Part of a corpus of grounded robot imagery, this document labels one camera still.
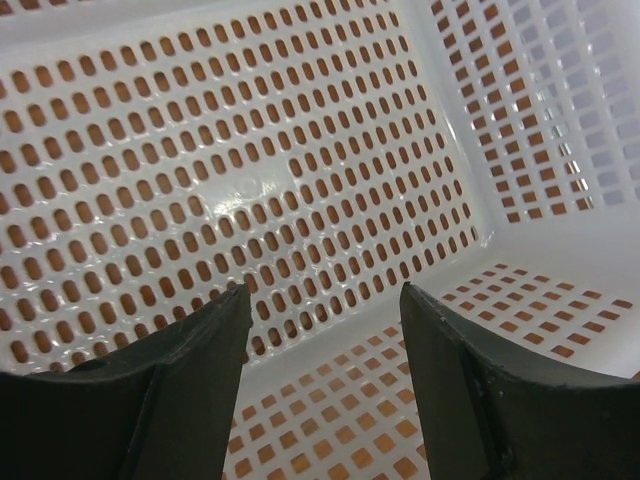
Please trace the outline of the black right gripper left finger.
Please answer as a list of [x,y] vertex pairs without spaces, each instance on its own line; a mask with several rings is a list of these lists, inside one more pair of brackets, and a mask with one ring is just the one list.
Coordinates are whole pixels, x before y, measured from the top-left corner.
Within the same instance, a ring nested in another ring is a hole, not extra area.
[[218,479],[251,326],[238,286],[68,372],[1,376],[5,479]]

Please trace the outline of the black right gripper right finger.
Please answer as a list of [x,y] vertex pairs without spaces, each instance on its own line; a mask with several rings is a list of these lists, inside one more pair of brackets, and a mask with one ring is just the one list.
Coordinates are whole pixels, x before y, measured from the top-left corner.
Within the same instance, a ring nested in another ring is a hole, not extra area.
[[639,385],[562,363],[412,284],[400,313],[435,479],[635,479]]

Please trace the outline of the white perforated plastic basket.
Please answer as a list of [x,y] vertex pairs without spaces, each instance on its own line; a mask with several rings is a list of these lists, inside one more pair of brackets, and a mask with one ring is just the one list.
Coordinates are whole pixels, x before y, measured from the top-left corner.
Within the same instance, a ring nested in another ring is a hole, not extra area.
[[639,376],[635,1],[5,1],[1,368],[250,290],[226,479],[425,479],[417,284]]

